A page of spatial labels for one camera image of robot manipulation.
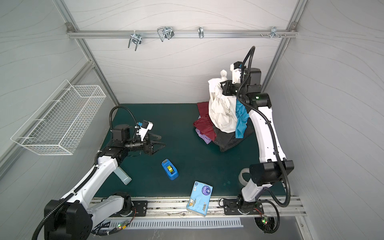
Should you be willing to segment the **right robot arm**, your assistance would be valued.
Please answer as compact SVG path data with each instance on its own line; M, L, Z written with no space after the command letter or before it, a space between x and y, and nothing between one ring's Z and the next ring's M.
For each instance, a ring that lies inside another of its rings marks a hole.
M252 46L245 59L239 63L240 81L221 82L223 95L234 96L248 110L254 125L259 146L259 163L250 165L250 180L241 190L238 209L243 211L251 203L261 203L261 195L270 193L271 205L285 208L291 201L291 186L288 175L294 169L292 160L287 160L273 123L273 111L270 97L261 91L260 80L252 81L252 77L260 78L260 71L252 69L255 53Z

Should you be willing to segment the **cream white cloth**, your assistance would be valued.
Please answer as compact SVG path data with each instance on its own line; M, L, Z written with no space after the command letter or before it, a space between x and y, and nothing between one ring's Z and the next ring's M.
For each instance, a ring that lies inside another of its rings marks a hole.
M224 133L233 133L237 127L236 97L225 96L221 83L227 81L227 72L222 70L220 78L214 78L209 83L209 116L214 126Z

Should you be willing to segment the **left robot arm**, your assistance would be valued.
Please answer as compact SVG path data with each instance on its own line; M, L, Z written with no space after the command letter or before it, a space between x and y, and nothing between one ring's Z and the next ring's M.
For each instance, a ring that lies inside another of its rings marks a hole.
M90 203L107 178L116 174L127 185L131 178L120 168L121 163L131 152L144 152L151 156L154 147L166 145L160 142L161 136L150 131L153 123L135 121L133 133L129 125L113 126L109 120L111 140L96 155L95 164L89 172L60 200L50 201L44 209L44 217L35 229L32 239L36 240L44 231L46 240L85 240L89 235L108 236L124 230L132 220L111 228L106 219L112 215L128 215L135 218L137 208L128 193L118 192L100 203Z

